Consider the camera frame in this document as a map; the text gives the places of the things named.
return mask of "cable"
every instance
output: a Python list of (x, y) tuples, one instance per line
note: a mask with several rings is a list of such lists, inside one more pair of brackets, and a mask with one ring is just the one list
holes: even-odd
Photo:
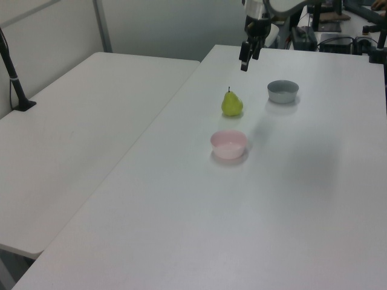
[(4, 43), (5, 43), (5, 46), (7, 47), (8, 53), (10, 53), (10, 47), (8, 46), (7, 39), (5, 38), (4, 33), (3, 33), (2, 30), (1, 30), (1, 27), (0, 27), (0, 34), (1, 34), (1, 38), (3, 39), (3, 41), (4, 41)]
[[(0, 35), (1, 35), (2, 40), (5, 43), (5, 46), (7, 47), (8, 54), (10, 54), (10, 47), (8, 46), (7, 39), (5, 38), (5, 35), (2, 32), (1, 27), (0, 27)], [(10, 80), (10, 106), (11, 106), (11, 110), (13, 111), (13, 106), (12, 106), (12, 81), (11, 80)]]
[(351, 37), (351, 36), (342, 36), (342, 37), (332, 37), (332, 38), (329, 38), (329, 39), (325, 39), (324, 41), (320, 42), (319, 44), (317, 44), (317, 47), (319, 47), (320, 45), (322, 44), (326, 44), (328, 42), (332, 42), (334, 40), (339, 40), (339, 39), (352, 39), (352, 41), (355, 40), (355, 38)]
[(12, 106), (12, 99), (11, 99), (11, 96), (12, 96), (12, 82), (10, 80), (10, 106), (11, 106), (11, 110), (13, 111), (13, 106)]
[(377, 44), (377, 41), (371, 37), (366, 37), (366, 36), (357, 36), (355, 37), (355, 40), (357, 39), (369, 39), (369, 40), (372, 40), (373, 42), (375, 42)]

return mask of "green pear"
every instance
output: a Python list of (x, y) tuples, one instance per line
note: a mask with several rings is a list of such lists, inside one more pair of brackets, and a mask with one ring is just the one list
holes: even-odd
[(237, 116), (243, 110), (242, 101), (234, 94), (234, 92), (229, 91), (224, 95), (224, 100), (222, 102), (222, 111), (226, 116)]

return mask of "wall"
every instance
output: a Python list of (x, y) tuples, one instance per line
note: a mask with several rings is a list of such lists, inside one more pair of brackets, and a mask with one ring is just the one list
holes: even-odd
[[(103, 51), (92, 0), (61, 0), (3, 32), (27, 98), (92, 53)], [(0, 118), (10, 112), (8, 86), (7, 70), (0, 60)]]
[(101, 2), (115, 53), (202, 61), (215, 44), (247, 38), (241, 0)]

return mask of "bowl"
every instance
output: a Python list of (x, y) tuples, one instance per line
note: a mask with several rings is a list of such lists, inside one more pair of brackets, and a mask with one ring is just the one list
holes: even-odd
[(235, 159), (243, 155), (247, 137), (237, 130), (222, 130), (211, 136), (212, 150), (222, 159)]
[(268, 98), (278, 104), (287, 104), (296, 100), (298, 85), (289, 80), (276, 80), (267, 85)]

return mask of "white table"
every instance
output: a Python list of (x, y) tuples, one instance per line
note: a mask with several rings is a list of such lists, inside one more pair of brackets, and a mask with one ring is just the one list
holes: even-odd
[[(215, 46), (14, 290), (385, 290), (382, 66), (262, 50), (242, 72), (239, 50)], [(277, 79), (296, 104), (267, 100)], [(228, 162), (209, 142), (226, 128), (249, 139)]]
[(37, 258), (197, 66), (97, 53), (0, 120), (0, 248)]

